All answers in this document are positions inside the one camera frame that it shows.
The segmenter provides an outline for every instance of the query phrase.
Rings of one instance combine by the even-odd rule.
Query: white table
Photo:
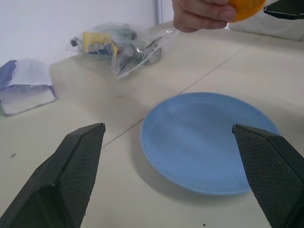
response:
[[[303,59],[302,43],[223,29],[179,34],[161,62],[123,80],[81,56],[54,64],[56,102],[0,116],[0,214],[66,134],[104,122],[98,175],[82,227],[269,228],[252,193],[201,196],[164,179],[143,156],[140,127],[149,110],[169,97],[223,93],[267,114],[304,155]]]

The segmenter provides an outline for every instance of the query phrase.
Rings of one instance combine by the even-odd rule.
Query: orange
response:
[[[264,7],[265,2],[266,0],[230,0],[229,4],[237,11],[234,22],[252,17]]]

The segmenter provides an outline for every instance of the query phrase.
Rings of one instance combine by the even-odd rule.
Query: clear plastic bag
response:
[[[115,77],[122,78],[159,61],[163,47],[177,33],[174,28],[151,32],[129,24],[105,23],[72,38],[68,49],[110,63]]]

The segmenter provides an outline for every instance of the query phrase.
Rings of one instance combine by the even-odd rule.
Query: finger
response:
[[[190,13],[215,20],[232,22],[236,17],[236,10],[229,4],[218,5],[204,0],[176,0],[180,7]]]
[[[185,32],[185,33],[192,33],[192,32],[198,31],[198,29],[195,29],[195,28],[193,29],[193,28],[189,28],[189,27],[180,26],[180,25],[176,24],[175,21],[173,21],[173,25],[179,31]]]
[[[175,12],[173,24],[180,31],[189,32],[189,30],[222,29],[227,25],[227,22],[224,21],[214,20],[186,12],[178,3],[173,2],[173,8]]]
[[[227,5],[229,3],[229,0],[204,0],[204,1],[213,4],[219,4],[219,5]]]

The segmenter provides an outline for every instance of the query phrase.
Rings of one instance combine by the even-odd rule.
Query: plate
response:
[[[160,103],[147,115],[141,144],[149,163],[175,184],[208,195],[242,194],[250,186],[234,124],[279,134],[267,116],[241,100],[190,93]]]

